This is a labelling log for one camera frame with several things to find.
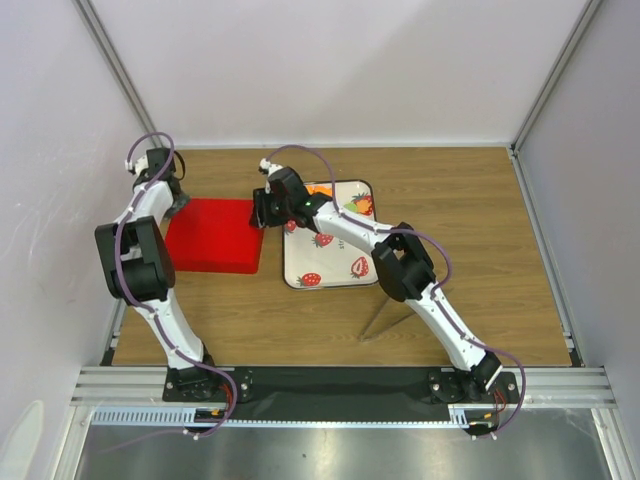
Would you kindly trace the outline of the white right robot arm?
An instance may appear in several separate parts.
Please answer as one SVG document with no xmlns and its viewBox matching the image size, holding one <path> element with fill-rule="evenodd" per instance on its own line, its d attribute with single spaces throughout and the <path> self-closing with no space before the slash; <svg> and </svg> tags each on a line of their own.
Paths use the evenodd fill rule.
<svg viewBox="0 0 640 480">
<path fill-rule="evenodd" d="M 290 167 L 262 159 L 258 170 L 266 184 L 253 191 L 251 225 L 264 229 L 293 221 L 367 254 L 386 295 L 416 313 L 444 347 L 453 367 L 463 372 L 462 394 L 482 402 L 495 392 L 503 365 L 447 300 L 423 236 L 406 223 L 391 226 L 369 220 L 340 207 L 329 195 L 311 194 Z"/>
</svg>

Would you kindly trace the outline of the metal tongs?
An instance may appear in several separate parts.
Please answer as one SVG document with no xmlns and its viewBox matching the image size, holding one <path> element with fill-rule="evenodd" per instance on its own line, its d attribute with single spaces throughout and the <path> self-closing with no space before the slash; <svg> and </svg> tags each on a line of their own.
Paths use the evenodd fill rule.
<svg viewBox="0 0 640 480">
<path fill-rule="evenodd" d="M 357 339 L 361 343 L 377 340 L 415 315 L 405 303 L 386 299 L 365 323 Z"/>
</svg>

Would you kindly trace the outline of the red box lid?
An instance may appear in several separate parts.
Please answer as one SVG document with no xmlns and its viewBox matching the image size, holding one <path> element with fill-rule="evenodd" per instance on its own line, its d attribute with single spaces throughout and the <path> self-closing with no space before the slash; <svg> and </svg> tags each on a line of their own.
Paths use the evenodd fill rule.
<svg viewBox="0 0 640 480">
<path fill-rule="evenodd" d="M 194 198 L 169 221 L 165 243 L 181 272 L 255 274 L 263 231 L 249 199 Z"/>
</svg>

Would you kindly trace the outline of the white strawberry print tray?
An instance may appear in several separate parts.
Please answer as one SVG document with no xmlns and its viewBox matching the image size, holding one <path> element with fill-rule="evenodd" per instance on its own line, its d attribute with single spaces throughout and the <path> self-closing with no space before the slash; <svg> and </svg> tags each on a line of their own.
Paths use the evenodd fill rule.
<svg viewBox="0 0 640 480">
<path fill-rule="evenodd" d="M 332 188 L 329 182 L 307 185 Z M 369 183 L 338 180 L 336 186 L 332 188 L 333 196 L 341 207 L 354 202 L 359 211 L 352 213 L 368 220 L 375 218 L 373 189 Z M 283 227 L 283 279 L 296 290 L 370 286 L 378 282 L 368 254 L 328 234 L 302 229 L 293 221 Z"/>
</svg>

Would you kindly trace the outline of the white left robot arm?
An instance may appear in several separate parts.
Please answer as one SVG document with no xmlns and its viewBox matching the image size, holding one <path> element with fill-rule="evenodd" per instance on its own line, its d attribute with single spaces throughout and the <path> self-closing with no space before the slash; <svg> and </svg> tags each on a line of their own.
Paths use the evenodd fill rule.
<svg viewBox="0 0 640 480">
<path fill-rule="evenodd" d="M 166 402 L 211 400 L 220 377 L 213 359 L 182 312 L 175 292 L 175 268 L 160 224 L 189 201 L 176 176 L 184 159 L 166 147 L 126 162 L 135 176 L 125 211 L 98 226 L 94 238 L 110 294 L 122 299 L 148 323 L 167 358 L 162 398 Z"/>
</svg>

